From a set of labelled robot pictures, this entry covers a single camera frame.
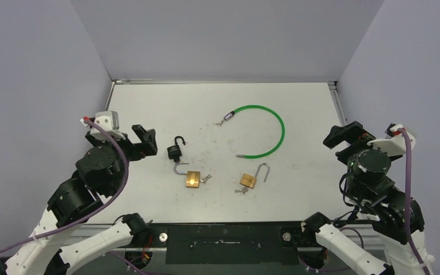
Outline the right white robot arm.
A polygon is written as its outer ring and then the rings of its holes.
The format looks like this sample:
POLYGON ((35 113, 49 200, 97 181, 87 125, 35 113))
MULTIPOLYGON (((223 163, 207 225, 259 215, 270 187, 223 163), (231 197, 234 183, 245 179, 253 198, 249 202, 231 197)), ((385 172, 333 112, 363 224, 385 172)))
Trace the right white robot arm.
POLYGON ((385 138, 376 138, 354 121, 333 126, 324 139, 347 170, 339 181, 344 202, 352 208, 352 222, 372 226, 384 246, 386 260, 374 257, 343 234, 340 220, 315 213, 300 224, 302 241, 332 252, 357 274, 432 274, 434 257, 425 245, 425 221, 411 195, 412 151, 415 134, 390 124, 385 138))

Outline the keys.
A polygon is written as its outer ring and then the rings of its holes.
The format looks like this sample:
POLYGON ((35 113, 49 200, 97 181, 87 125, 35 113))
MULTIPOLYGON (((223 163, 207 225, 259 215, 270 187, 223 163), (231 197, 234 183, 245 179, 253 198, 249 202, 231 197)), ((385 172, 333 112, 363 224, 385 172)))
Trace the keys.
POLYGON ((246 186, 244 186, 244 187, 242 187, 241 189, 235 190, 234 192, 235 192, 235 193, 245 194, 245 193, 248 192, 248 191, 249 191, 249 188, 246 187, 246 186))

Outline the silver key pair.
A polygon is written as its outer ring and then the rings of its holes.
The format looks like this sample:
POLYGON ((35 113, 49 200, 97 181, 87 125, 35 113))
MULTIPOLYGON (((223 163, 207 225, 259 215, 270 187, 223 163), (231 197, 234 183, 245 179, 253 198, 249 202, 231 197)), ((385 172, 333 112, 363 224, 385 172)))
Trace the silver key pair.
POLYGON ((199 182, 205 184, 205 183, 207 183, 207 181, 208 181, 211 177, 212 177, 211 174, 208 174, 208 175, 202 177, 202 178, 199 180, 199 182))

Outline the short brass padlock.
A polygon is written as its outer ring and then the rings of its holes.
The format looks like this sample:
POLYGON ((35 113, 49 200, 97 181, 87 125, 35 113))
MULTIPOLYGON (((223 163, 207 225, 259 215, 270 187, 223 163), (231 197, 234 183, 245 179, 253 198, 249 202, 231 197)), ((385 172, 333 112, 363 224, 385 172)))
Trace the short brass padlock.
POLYGON ((179 171, 178 168, 181 165, 188 165, 189 162, 177 162, 174 164, 174 173, 178 175, 185 175, 185 186, 187 188, 198 188, 200 184, 201 179, 201 172, 200 171, 179 171))

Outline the black padlock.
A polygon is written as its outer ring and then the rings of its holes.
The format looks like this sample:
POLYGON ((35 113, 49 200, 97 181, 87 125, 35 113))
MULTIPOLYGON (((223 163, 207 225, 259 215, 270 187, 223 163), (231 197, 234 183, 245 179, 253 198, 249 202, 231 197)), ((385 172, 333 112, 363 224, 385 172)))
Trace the black padlock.
POLYGON ((174 158, 181 158, 182 157, 182 152, 178 143, 178 139, 181 140, 182 144, 185 146, 186 145, 186 141, 184 140, 183 136, 176 136, 174 137, 174 142, 175 144, 173 146, 169 146, 167 148, 167 156, 170 160, 174 161, 174 158))

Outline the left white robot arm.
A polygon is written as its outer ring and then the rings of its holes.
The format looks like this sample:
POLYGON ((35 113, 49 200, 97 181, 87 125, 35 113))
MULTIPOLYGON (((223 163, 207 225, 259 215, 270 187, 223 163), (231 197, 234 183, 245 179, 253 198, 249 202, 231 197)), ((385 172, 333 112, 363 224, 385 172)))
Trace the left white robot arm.
POLYGON ((85 121, 91 148, 76 162, 72 176, 47 202, 43 215, 27 239, 15 245, 11 257, 0 251, 0 274, 72 274, 113 249, 142 246, 151 240, 149 223, 138 213, 124 214, 109 229, 84 241, 65 241, 83 223, 113 202, 125 188, 131 162, 157 154, 156 132, 141 125, 132 130, 138 143, 115 126, 85 121))

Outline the small key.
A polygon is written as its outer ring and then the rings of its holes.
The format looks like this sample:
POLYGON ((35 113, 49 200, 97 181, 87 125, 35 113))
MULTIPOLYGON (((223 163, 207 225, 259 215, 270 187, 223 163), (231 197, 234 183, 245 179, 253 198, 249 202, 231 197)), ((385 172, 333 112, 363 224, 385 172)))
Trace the small key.
POLYGON ((224 122, 225 122, 224 120, 221 120, 220 122, 216 122, 216 123, 213 123, 213 124, 216 125, 216 126, 221 127, 224 122))

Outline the long-shackle brass padlock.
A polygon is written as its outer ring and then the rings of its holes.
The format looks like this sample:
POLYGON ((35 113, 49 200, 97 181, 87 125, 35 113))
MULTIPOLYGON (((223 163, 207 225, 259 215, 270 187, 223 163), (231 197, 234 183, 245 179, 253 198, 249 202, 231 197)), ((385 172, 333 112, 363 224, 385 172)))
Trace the long-shackle brass padlock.
POLYGON ((257 171, 254 175, 250 175, 250 174, 243 174, 241 176, 241 179, 239 181, 241 186, 244 186, 245 188, 250 188, 250 189, 254 189, 257 183, 257 179, 258 176, 260 174, 260 171, 262 170, 262 168, 265 167, 266 168, 266 173, 265 176, 263 178, 263 182, 267 181, 267 178, 269 176, 270 173, 270 166, 267 163, 261 163, 258 167, 257 167, 257 171))

